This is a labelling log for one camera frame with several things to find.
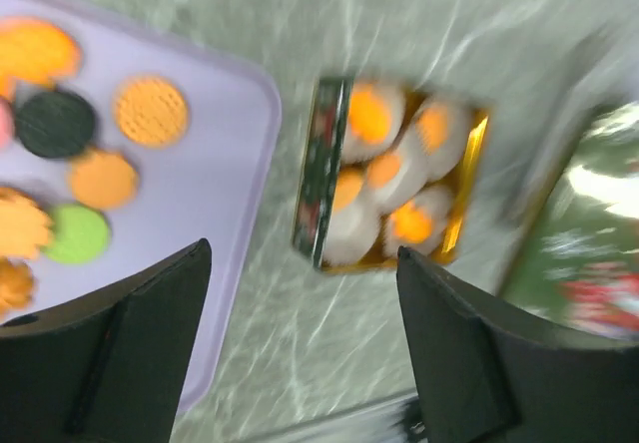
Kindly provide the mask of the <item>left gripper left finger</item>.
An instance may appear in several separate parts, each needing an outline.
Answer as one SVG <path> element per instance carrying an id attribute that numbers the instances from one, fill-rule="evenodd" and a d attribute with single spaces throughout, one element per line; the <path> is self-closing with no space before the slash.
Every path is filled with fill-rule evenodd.
<path id="1" fill-rule="evenodd" d="M 211 267 L 210 244 L 200 239 L 3 324 L 2 441 L 169 441 Z"/>

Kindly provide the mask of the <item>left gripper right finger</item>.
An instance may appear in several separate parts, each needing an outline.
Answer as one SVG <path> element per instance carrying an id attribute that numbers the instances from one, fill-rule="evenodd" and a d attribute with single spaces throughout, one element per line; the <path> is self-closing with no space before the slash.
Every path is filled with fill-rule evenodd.
<path id="1" fill-rule="evenodd" d="M 398 252 L 396 284 L 431 442 L 634 442 L 638 346 L 553 323 Z"/>

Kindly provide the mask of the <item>gold tin lid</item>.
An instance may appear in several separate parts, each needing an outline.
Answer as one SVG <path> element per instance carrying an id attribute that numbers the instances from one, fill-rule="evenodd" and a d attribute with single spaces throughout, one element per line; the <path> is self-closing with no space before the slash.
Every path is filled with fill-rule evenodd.
<path id="1" fill-rule="evenodd" d="M 500 296 L 536 316 L 638 338 L 638 105 L 595 110 L 546 185 Z"/>

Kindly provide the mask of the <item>orange round cookie bottom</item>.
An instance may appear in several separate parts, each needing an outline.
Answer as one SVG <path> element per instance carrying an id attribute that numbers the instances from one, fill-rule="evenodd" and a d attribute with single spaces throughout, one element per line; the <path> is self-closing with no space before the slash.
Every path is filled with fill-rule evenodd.
<path id="1" fill-rule="evenodd" d="M 403 160 L 396 152 L 386 152 L 372 159 L 365 171 L 367 183 L 380 189 L 391 182 L 399 173 Z"/>

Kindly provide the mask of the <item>green cookie tin box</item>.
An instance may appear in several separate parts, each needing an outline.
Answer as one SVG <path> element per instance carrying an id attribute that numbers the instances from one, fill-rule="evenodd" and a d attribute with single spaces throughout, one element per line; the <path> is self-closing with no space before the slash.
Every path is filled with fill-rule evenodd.
<path id="1" fill-rule="evenodd" d="M 472 113 L 471 129 L 460 162 L 445 177 L 434 182 L 427 180 L 423 188 L 416 193 L 431 186 L 446 186 L 451 191 L 453 204 L 448 215 L 448 226 L 441 244 L 427 256 L 441 264 L 452 262 L 465 224 L 477 167 L 489 129 L 489 111 L 484 106 L 452 92 L 416 88 L 405 82 L 373 76 L 324 77 L 316 86 L 292 236 L 294 248 L 313 267 L 324 272 L 366 271 L 390 268 L 396 264 L 396 257 L 385 256 L 382 248 L 384 224 L 392 211 L 382 214 L 377 210 L 380 214 L 379 234 L 370 251 L 359 262 L 352 265 L 329 266 L 322 258 L 334 187 L 339 172 L 346 168 L 358 168 L 363 171 L 365 180 L 366 165 L 373 158 L 388 151 L 370 160 L 353 164 L 346 164 L 341 159 L 349 97 L 356 81 L 396 85 L 404 93 L 403 121 L 398 136 L 388 150 L 402 139 L 418 140 L 418 135 L 410 124 L 419 106 L 428 98 L 440 97 L 454 100 L 466 106 Z"/>

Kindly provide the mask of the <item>round tan biscuit top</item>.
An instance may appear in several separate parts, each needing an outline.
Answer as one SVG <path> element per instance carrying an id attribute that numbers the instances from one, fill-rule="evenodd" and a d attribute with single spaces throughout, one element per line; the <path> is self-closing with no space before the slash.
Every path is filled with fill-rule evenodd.
<path id="1" fill-rule="evenodd" d="M 137 75 L 123 81 L 114 95 L 113 117 L 126 138 L 149 149 L 174 145 L 190 125 L 186 97 L 170 80 L 158 75 Z"/>

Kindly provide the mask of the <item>round tan biscuit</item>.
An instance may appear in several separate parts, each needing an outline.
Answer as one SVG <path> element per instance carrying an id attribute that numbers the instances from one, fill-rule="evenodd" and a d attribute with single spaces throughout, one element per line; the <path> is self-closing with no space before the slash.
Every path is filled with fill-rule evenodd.
<path id="1" fill-rule="evenodd" d="M 190 125 L 186 97 L 170 80 L 158 75 L 137 75 L 123 81 L 114 95 L 113 117 L 126 138 L 149 149 L 174 145 Z"/>
<path id="2" fill-rule="evenodd" d="M 363 172 L 360 169 L 346 168 L 340 171 L 334 187 L 331 211 L 337 214 L 356 207 L 363 183 Z"/>

